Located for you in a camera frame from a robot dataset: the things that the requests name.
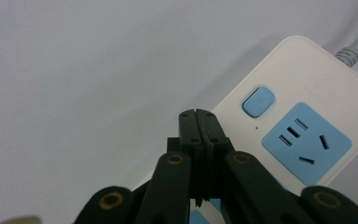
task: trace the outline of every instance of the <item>blue outlet panel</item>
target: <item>blue outlet panel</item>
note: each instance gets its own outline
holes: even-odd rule
[[[191,211],[189,224],[209,224],[209,221],[199,211]]]
[[[262,145],[311,186],[351,148],[351,140],[310,106],[298,103],[263,138]]]

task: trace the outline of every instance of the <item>power strip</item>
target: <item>power strip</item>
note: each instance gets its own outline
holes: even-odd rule
[[[284,39],[213,112],[236,150],[297,195],[358,153],[358,74],[302,36]],[[192,207],[190,223],[224,223],[219,204]]]

